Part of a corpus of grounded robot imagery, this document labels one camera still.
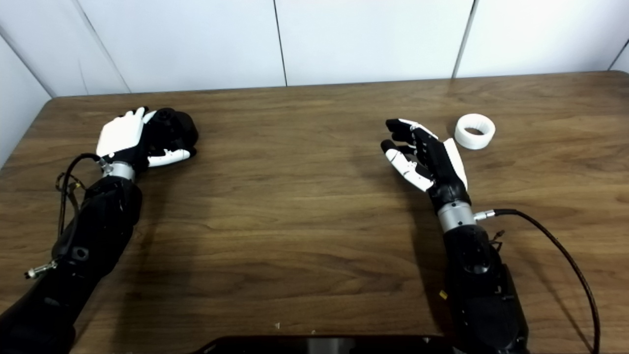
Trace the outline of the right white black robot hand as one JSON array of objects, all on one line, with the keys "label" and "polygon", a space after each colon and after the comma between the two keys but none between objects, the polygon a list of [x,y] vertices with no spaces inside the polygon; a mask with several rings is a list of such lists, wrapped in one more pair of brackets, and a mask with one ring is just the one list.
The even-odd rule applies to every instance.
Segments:
[{"label": "right white black robot hand", "polygon": [[422,124],[387,119],[390,140],[380,143],[387,161],[402,177],[427,193],[434,211],[455,202],[472,204],[467,177],[453,139],[440,139]]}]

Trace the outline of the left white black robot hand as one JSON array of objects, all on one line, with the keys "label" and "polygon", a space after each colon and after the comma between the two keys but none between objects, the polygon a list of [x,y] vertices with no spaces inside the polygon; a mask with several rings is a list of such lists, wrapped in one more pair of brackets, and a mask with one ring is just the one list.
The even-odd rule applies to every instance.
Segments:
[{"label": "left white black robot hand", "polygon": [[140,173],[194,157],[199,133],[193,119],[172,108],[140,107],[106,123],[96,155],[109,164],[125,163]]}]

